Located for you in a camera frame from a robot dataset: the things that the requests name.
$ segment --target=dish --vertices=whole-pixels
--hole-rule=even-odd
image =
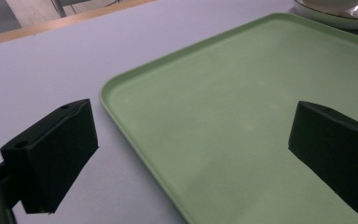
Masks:
[[[358,224],[288,149],[299,100],[358,119],[356,35],[273,14],[113,77],[100,99],[189,224]]]
[[[340,29],[358,30],[358,6],[333,15],[307,7],[302,0],[294,0],[294,3],[296,10],[308,19]]]

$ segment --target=screw hole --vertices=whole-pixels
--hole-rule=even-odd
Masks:
[[[14,145],[14,147],[17,147],[17,148],[20,148],[20,147],[25,147],[28,145],[28,142],[27,141],[22,141],[22,142],[19,142],[18,144]]]

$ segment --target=wooden edge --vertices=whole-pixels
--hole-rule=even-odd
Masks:
[[[102,16],[108,13],[120,11],[129,7],[136,7],[145,3],[153,2],[156,0],[130,0],[123,3],[114,4],[109,7],[102,7],[92,11],[79,13],[73,16],[57,19],[54,21],[47,21],[36,25],[23,27],[17,30],[8,31],[0,34],[0,43],[7,42],[9,40],[18,39],[27,35],[35,35],[48,30],[58,29],[63,26],[71,25],[80,21],[89,20],[94,17]]]

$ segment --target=light green plastic tray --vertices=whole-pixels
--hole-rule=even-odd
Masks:
[[[273,14],[101,90],[105,109],[188,223],[358,223],[287,149],[300,100],[358,120],[358,36]]]

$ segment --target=white table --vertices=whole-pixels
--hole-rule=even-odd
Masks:
[[[100,148],[54,215],[19,224],[186,223],[99,102],[110,77],[274,12],[291,0],[158,0],[0,44],[0,147],[55,108],[90,98]]]

